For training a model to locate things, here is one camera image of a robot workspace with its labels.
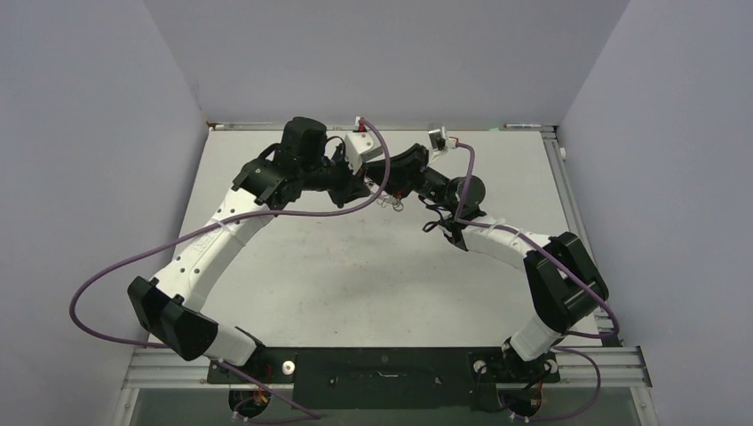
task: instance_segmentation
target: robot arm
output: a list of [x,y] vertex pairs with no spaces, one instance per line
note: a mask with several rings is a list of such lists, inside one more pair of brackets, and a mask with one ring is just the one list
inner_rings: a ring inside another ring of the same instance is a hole
[[[541,369],[550,347],[597,305],[517,234],[464,225],[464,221],[495,224],[480,209],[486,188],[473,176],[465,204],[458,210],[464,177],[449,179],[428,167],[454,145],[444,130],[430,132],[429,139],[431,152],[416,144],[391,157],[385,191],[397,199],[416,192],[426,208],[438,213],[440,219],[426,224],[426,232],[439,227],[456,247],[486,254],[526,273],[536,314],[502,345],[502,350],[511,371],[530,375]],[[234,221],[235,214],[284,209],[304,190],[327,191],[333,203],[342,208],[347,202],[371,195],[365,178],[375,182],[384,179],[384,161],[370,161],[381,154],[381,146],[363,129],[346,135],[331,159],[324,155],[327,142],[323,124],[297,117],[286,124],[279,144],[272,144],[242,167],[208,223],[220,225],[193,240],[151,280],[137,277],[129,286],[128,294],[143,328],[186,360],[206,355],[242,365],[264,347],[239,328],[201,315],[201,308],[222,272],[273,217]],[[269,154],[273,154],[272,160],[266,158]],[[606,285],[575,235],[525,235],[606,300]]]
[[[288,122],[279,144],[246,163],[207,225],[151,280],[137,277],[128,287],[141,326],[181,358],[202,355],[242,365],[264,345],[237,327],[201,315],[210,291],[241,249],[273,215],[233,220],[235,215],[284,209],[304,190],[327,191],[339,207],[370,195],[361,165],[381,153],[365,131],[347,135],[332,159],[324,155],[326,127],[297,117]],[[273,159],[267,160],[269,154]]]

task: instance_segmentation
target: white wall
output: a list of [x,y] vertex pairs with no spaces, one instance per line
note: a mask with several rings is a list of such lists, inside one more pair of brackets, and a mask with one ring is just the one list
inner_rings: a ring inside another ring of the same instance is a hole
[[628,0],[145,0],[217,122],[558,123]]
[[[139,0],[0,5],[0,423],[107,424],[131,348],[67,316],[74,290],[180,226],[202,117]],[[135,337],[125,293],[159,259],[84,296]]]
[[662,424],[753,424],[753,2],[633,0],[560,128]]

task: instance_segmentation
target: purple cable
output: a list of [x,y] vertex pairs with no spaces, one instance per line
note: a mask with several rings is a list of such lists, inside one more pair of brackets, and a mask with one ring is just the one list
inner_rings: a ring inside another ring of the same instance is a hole
[[563,421],[563,420],[572,419],[573,417],[576,417],[576,416],[578,416],[580,414],[583,414],[586,410],[588,410],[589,408],[591,408],[591,406],[593,406],[596,403],[596,400],[598,399],[598,395],[601,394],[601,371],[598,369],[598,366],[596,365],[596,361],[594,361],[593,358],[591,358],[590,356],[588,356],[587,354],[585,354],[585,353],[583,353],[581,351],[576,351],[575,349],[564,348],[564,347],[561,347],[561,346],[555,346],[552,349],[556,349],[557,351],[570,352],[570,353],[573,353],[573,354],[578,355],[580,357],[586,358],[591,363],[591,365],[593,365],[594,371],[596,371],[596,390],[593,391],[593,396],[591,396],[591,399],[589,399],[589,401],[587,403],[583,404],[582,407],[578,408],[574,412],[568,413],[568,414],[553,415],[553,416],[550,416],[550,417],[528,417],[528,418],[526,418],[526,417],[524,417],[522,415],[515,414],[507,406],[507,403],[504,402],[504,397],[503,397],[503,401],[502,401],[503,405],[505,405],[505,408],[507,408],[507,411],[510,414],[514,415],[515,418],[518,419],[518,420],[525,421],[527,419],[527,422],[560,422],[560,421]]
[[[384,191],[384,188],[387,186],[387,181],[390,178],[390,168],[392,167],[391,161],[390,161],[390,151],[387,148],[387,144],[384,142],[384,137],[382,137],[382,133],[377,130],[376,127],[374,127],[371,122],[368,120],[361,118],[360,121],[361,124],[366,126],[369,130],[371,130],[374,135],[376,136],[376,139],[379,141],[379,144],[382,146],[382,151],[384,152],[384,178],[382,179],[382,183],[379,185],[379,189],[376,190],[375,193],[371,194],[371,196],[362,202],[361,204],[357,206],[350,207],[348,209],[342,209],[342,210],[335,210],[335,211],[299,211],[299,210],[267,210],[267,211],[251,211],[247,213],[241,213],[239,215],[231,216],[226,219],[223,219],[220,221],[222,224],[231,224],[232,222],[238,221],[238,220],[244,220],[249,219],[252,217],[259,217],[259,216],[270,216],[270,215],[276,215],[276,216],[301,216],[301,217],[337,217],[337,216],[343,216],[350,213],[354,213],[358,210],[365,209],[369,204],[373,203],[379,198],[379,195],[382,194]],[[79,287],[75,293],[73,294],[73,297],[71,297],[70,304],[68,305],[68,315],[70,316],[70,319],[73,321],[73,323],[79,327],[84,333],[88,335],[92,335],[98,339],[105,340],[112,343],[122,343],[122,344],[132,344],[135,346],[141,346],[145,348],[167,348],[168,346],[162,343],[151,343],[151,342],[141,342],[139,340],[131,340],[131,339],[124,339],[121,337],[115,337],[112,335],[106,335],[104,333],[100,333],[99,331],[87,326],[84,324],[79,318],[78,315],[75,312],[76,305],[78,304],[78,300],[83,295],[83,292],[86,291],[87,288],[91,287],[92,284],[97,282],[100,278],[104,277],[105,275],[111,273],[112,271],[115,271],[117,269],[120,269],[124,267],[127,264],[132,264],[134,262],[138,262],[141,259],[145,259],[147,257],[156,255],[157,253],[160,253],[166,249],[173,248],[184,241],[192,240],[193,238],[198,237],[199,235],[203,235],[205,233],[211,232],[212,230],[219,228],[222,226],[219,222],[206,225],[201,229],[197,229],[196,231],[193,231],[191,233],[187,233],[186,235],[183,235],[182,237],[163,244],[162,246],[152,248],[151,250],[145,251],[144,253],[138,254],[133,257],[129,257],[127,259],[124,259],[116,264],[111,264],[107,268],[95,273],[91,276],[87,281],[85,281],[81,287]],[[225,367],[228,367],[228,369],[233,369],[237,372],[240,372],[240,370],[237,370],[235,368],[231,368],[231,366],[227,364]],[[275,395],[277,398],[279,398],[282,401],[285,401],[286,403],[290,404],[291,406],[294,406],[298,408],[299,410],[309,414],[312,418],[319,419],[320,417],[315,414],[314,412],[303,408],[293,400],[286,398],[280,394],[278,394],[276,391],[269,389],[262,383],[258,383],[257,381],[253,380],[250,376],[243,375],[246,380],[249,380],[252,383],[255,383],[257,386],[261,386],[263,389],[267,390],[272,395]]]
[[[457,143],[457,146],[461,147],[463,149],[468,150],[468,153],[470,154],[470,157],[471,157],[468,160],[468,170],[465,172],[465,179],[463,181],[463,191],[460,193],[460,200],[459,200],[460,203],[457,205],[457,211],[455,212],[455,217],[460,217],[461,213],[463,211],[463,206],[465,205],[465,200],[468,197],[468,188],[470,187],[471,176],[473,174],[473,165],[476,163],[476,151],[473,149],[472,146],[469,146],[469,145],[466,145],[466,144],[462,144],[460,142]],[[557,266],[557,268],[559,270],[561,270],[562,272],[564,272],[565,275],[567,275],[567,277],[570,280],[572,280],[575,283],[576,286],[578,286],[581,290],[583,290],[583,292],[585,292],[585,294],[589,295],[594,300],[594,302],[596,302],[598,304],[598,306],[601,307],[601,309],[603,309],[604,312],[606,312],[606,315],[609,316],[609,319],[612,321],[612,324],[614,326],[614,328],[612,329],[612,331],[610,331],[609,333],[597,333],[597,334],[593,335],[593,334],[590,334],[590,333],[582,333],[580,331],[568,331],[566,333],[567,335],[576,335],[578,337],[586,337],[586,338],[589,338],[589,339],[606,339],[608,337],[616,336],[617,333],[620,332],[620,323],[617,322],[617,317],[614,315],[614,312],[606,304],[606,302],[604,302],[604,300],[601,297],[599,297],[596,294],[596,292],[594,292],[593,290],[591,290],[591,288],[589,288],[583,282],[583,280],[581,280],[580,278],[578,278],[572,271],[570,271],[569,268],[567,268],[564,264],[562,264],[562,262],[560,262],[559,260],[557,260],[557,258],[555,256],[553,256],[550,252],[544,250],[543,247],[541,247],[538,244],[536,244],[533,240],[531,240],[530,238],[528,238],[527,235],[525,235],[524,233],[521,233],[519,230],[517,230],[517,229],[515,229],[515,228],[513,228],[511,226],[507,226],[507,225],[482,224],[482,223],[479,223],[479,222],[472,222],[470,220],[464,220],[464,219],[460,219],[460,218],[457,218],[456,222],[458,224],[470,225],[470,226],[478,226],[478,227],[487,228],[487,229],[488,228],[501,229],[501,230],[506,231],[508,233],[512,233],[512,234],[518,235],[518,237],[521,240],[525,241],[526,244],[528,244],[529,246],[531,246],[532,248],[534,248],[536,251],[538,251],[539,253],[541,253],[542,256],[546,257],[550,262],[552,262],[555,266]]]
[[[274,390],[270,388],[269,386],[261,383],[259,380],[251,377],[250,375],[247,375],[243,373],[241,370],[239,370],[237,367],[235,367],[232,364],[228,364],[225,361],[219,361],[218,362],[220,366],[227,368],[228,370],[232,371],[235,375],[238,377],[241,377],[243,380],[249,383],[256,384],[259,388],[269,392],[271,395],[274,395],[275,397],[279,398],[280,401],[285,402],[289,406],[293,406],[304,413],[308,414],[307,417],[289,417],[287,419],[270,419],[270,420],[263,420],[263,419],[252,419],[249,418],[248,421],[251,423],[256,424],[283,424],[283,423],[293,423],[293,422],[302,422],[303,420],[319,420],[321,419],[321,416],[316,414],[315,412],[309,410],[308,408],[301,406],[296,401],[292,400],[291,398],[288,398],[284,395],[282,395],[277,390]],[[243,404],[246,404],[247,402],[251,401],[253,398],[246,398],[243,401],[239,402],[235,405],[233,408],[234,415],[238,412],[238,410],[243,406]]]

